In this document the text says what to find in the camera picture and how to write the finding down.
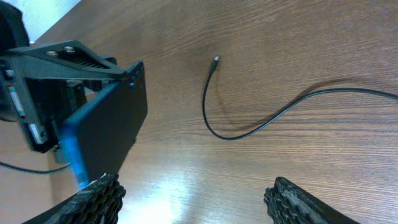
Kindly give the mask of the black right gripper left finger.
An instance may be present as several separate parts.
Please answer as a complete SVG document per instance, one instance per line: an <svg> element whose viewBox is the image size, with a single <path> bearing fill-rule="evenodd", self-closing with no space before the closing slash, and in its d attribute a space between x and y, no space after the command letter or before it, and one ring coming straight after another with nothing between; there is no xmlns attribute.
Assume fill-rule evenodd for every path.
<svg viewBox="0 0 398 224"><path fill-rule="evenodd" d="M117 174L105 174L75 195L26 222L28 224L116 224L126 190Z"/></svg>

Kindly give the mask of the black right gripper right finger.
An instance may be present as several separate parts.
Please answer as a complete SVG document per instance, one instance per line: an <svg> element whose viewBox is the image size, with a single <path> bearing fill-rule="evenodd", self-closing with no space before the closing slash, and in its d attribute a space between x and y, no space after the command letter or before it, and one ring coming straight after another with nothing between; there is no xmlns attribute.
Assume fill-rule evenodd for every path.
<svg viewBox="0 0 398 224"><path fill-rule="evenodd" d="M265 189L264 203L275 224L359 224L285 177Z"/></svg>

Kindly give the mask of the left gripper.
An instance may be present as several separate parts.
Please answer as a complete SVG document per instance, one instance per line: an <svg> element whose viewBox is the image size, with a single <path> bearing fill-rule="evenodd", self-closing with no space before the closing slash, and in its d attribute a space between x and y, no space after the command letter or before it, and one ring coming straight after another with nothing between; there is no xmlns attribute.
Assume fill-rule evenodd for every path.
<svg viewBox="0 0 398 224"><path fill-rule="evenodd" d="M86 103L83 84L66 80L124 76L124 69L77 40L7 50L1 60L1 119L17 122L29 147L45 153L59 145L61 125Z"/></svg>

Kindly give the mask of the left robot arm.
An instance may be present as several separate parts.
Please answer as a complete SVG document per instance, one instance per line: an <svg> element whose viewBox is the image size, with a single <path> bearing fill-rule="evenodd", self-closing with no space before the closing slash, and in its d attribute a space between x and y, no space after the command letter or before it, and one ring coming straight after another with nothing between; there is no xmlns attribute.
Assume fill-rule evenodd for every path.
<svg viewBox="0 0 398 224"><path fill-rule="evenodd" d="M58 145L67 124L108 116L110 103L100 103L109 93L103 82L125 75L115 58L77 40L31 46L21 11L1 2L1 119L17 122L33 151ZM85 88L100 93L99 109L86 102Z"/></svg>

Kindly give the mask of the blue Galaxy smartphone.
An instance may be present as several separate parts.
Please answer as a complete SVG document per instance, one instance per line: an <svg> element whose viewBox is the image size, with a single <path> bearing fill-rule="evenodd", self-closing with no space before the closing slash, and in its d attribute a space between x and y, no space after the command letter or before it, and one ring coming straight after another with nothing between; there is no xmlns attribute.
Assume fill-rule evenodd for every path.
<svg viewBox="0 0 398 224"><path fill-rule="evenodd" d="M145 74L137 61L63 122L60 146L79 189L119 172L147 116Z"/></svg>

